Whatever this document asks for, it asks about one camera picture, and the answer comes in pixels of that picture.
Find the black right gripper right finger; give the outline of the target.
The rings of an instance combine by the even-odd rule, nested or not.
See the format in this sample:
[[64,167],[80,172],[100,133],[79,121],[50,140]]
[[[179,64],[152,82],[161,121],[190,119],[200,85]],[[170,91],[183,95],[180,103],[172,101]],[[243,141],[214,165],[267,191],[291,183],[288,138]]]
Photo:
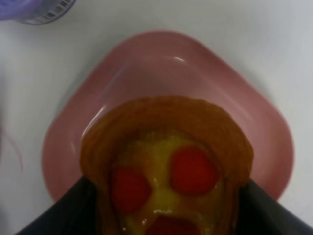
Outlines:
[[313,235],[313,228],[273,200],[254,181],[240,189],[237,235]]

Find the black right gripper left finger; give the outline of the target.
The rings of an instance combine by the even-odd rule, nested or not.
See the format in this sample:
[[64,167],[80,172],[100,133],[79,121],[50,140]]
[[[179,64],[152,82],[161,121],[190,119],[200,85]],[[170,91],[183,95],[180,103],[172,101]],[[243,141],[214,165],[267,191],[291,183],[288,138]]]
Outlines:
[[19,235],[96,234],[96,188],[82,177],[59,201]]

